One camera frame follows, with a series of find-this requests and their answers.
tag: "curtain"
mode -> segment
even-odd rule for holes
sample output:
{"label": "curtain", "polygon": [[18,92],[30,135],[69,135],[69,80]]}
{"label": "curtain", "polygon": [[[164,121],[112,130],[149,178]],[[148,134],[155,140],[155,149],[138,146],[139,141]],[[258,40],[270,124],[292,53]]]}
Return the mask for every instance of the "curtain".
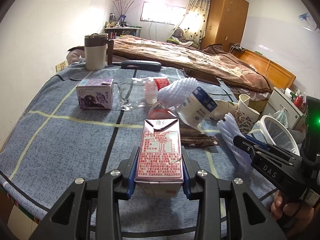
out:
{"label": "curtain", "polygon": [[205,35],[210,0],[189,0],[183,19],[175,25],[169,36],[181,28],[187,41],[199,42]]}

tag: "brown wrapper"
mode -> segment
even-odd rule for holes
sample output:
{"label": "brown wrapper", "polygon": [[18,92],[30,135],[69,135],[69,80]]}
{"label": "brown wrapper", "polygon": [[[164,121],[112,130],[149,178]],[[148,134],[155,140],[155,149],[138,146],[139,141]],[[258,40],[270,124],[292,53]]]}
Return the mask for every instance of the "brown wrapper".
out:
{"label": "brown wrapper", "polygon": [[181,144],[193,147],[218,146],[218,140],[215,136],[206,134],[181,134]]}

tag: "nightstand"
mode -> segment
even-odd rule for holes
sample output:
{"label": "nightstand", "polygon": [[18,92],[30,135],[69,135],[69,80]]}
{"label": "nightstand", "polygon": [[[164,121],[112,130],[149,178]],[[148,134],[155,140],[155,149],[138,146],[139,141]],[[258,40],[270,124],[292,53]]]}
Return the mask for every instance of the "nightstand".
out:
{"label": "nightstand", "polygon": [[273,89],[262,115],[273,115],[284,108],[287,110],[289,128],[292,130],[302,130],[305,126],[305,115],[284,95],[284,93],[282,93],[280,89],[276,87]]}

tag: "brown blanket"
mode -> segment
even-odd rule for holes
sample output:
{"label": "brown blanket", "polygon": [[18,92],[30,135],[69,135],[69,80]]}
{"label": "brown blanket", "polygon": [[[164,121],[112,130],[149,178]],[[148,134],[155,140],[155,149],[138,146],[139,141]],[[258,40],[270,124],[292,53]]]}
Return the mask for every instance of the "brown blanket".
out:
{"label": "brown blanket", "polygon": [[247,63],[224,52],[221,45],[210,45],[203,51],[171,43],[150,41],[134,36],[114,39],[114,55],[136,60],[155,60],[164,66],[189,68],[210,73],[226,84],[259,93],[271,92],[266,78]]}

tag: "electrical outlet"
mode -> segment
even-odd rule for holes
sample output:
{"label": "electrical outlet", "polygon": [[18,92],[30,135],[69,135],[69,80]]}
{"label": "electrical outlet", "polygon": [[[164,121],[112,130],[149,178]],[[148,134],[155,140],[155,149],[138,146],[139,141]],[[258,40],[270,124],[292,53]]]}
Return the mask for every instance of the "electrical outlet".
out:
{"label": "electrical outlet", "polygon": [[65,61],[63,61],[63,62],[61,62],[61,63],[59,63],[58,65],[55,66],[56,72],[59,72],[60,70],[66,68],[68,66],[69,66],[68,61],[65,60]]}

